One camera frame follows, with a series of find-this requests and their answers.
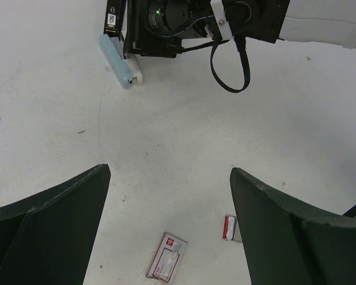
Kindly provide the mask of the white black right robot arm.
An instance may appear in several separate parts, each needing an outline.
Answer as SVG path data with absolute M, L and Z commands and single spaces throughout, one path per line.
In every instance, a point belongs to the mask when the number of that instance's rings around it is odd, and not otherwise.
M 185 39 L 234 42 L 250 84 L 246 40 L 356 49 L 356 1 L 128 1 L 125 55 L 174 58 Z M 235 167 L 230 187 L 252 284 L 356 284 L 356 204 L 334 214 Z

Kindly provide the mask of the light blue white stapler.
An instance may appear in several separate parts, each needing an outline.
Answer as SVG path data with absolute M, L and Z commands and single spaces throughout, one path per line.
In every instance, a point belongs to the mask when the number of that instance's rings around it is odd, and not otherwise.
M 112 71 L 123 88 L 142 85 L 143 76 L 135 55 L 127 55 L 123 50 L 123 41 L 118 37 L 103 34 L 99 45 Z

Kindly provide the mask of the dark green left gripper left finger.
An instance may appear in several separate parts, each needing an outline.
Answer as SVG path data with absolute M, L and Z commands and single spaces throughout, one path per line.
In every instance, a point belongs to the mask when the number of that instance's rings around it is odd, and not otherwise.
M 110 177 L 99 164 L 0 207 L 0 284 L 82 284 Z

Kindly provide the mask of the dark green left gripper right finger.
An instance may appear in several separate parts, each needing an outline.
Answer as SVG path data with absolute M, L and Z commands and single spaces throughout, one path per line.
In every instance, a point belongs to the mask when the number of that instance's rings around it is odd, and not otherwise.
M 240 168 L 230 188 L 252 284 L 356 284 L 356 204 L 331 213 Z

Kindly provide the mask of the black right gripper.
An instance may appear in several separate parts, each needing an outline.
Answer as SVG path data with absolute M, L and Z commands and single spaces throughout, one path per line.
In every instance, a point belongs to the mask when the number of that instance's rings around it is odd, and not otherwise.
M 124 54 L 175 58 L 210 47 L 218 33 L 209 1 L 128 1 Z

